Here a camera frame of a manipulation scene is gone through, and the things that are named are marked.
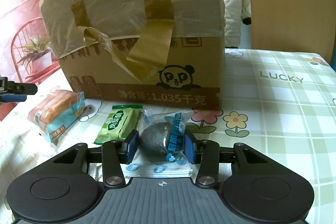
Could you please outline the black bun clear packet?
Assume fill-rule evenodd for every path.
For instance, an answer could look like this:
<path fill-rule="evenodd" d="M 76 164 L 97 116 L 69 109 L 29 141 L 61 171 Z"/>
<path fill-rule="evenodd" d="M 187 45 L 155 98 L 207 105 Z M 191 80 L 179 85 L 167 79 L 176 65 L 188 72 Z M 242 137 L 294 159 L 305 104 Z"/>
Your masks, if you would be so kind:
<path fill-rule="evenodd" d="M 193 168 L 185 155 L 185 137 L 193 114 L 193 110 L 158 114 L 145 110 L 138 125 L 138 150 L 130 164 L 122 165 L 125 178 L 190 177 Z"/>

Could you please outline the green wrapped snack bar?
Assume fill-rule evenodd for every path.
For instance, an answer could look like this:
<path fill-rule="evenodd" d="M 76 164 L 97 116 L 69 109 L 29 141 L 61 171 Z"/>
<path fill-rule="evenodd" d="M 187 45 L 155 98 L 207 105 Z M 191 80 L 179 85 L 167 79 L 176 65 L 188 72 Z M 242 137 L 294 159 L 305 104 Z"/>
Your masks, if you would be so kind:
<path fill-rule="evenodd" d="M 111 140 L 125 140 L 136 129 L 142 109 L 142 105 L 112 106 L 94 144 L 102 145 Z"/>

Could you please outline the green plaid tablecloth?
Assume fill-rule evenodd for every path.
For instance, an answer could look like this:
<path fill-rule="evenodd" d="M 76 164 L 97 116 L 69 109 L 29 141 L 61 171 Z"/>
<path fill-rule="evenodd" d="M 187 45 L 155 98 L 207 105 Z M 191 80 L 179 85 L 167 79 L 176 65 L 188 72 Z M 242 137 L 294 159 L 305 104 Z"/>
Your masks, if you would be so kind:
<path fill-rule="evenodd" d="M 198 139 L 222 146 L 243 142 L 287 166 L 313 186 L 309 223 L 335 223 L 335 71 L 315 53 L 226 50 L 223 104 L 197 111 L 189 128 Z M 62 71 L 39 85 L 1 121 L 1 223 L 12 223 L 9 184 L 68 147 L 93 144 L 112 101 L 90 100 L 83 116 L 50 145 L 27 119 L 57 89 L 68 89 Z"/>

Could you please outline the brown cardboard box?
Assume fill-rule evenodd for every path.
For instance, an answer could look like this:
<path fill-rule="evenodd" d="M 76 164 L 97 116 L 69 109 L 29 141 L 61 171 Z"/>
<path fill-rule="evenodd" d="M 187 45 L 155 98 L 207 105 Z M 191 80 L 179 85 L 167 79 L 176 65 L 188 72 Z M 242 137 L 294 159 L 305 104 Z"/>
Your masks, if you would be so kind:
<path fill-rule="evenodd" d="M 40 0 L 51 46 L 88 98 L 218 110 L 223 0 Z"/>

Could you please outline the wooden headboard panel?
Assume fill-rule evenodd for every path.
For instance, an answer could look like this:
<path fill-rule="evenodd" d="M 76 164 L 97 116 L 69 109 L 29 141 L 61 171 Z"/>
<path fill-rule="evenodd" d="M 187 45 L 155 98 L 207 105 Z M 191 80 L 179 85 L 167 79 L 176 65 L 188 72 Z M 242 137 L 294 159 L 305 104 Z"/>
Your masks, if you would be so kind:
<path fill-rule="evenodd" d="M 252 48 L 318 53 L 331 62 L 335 0 L 251 0 Z"/>

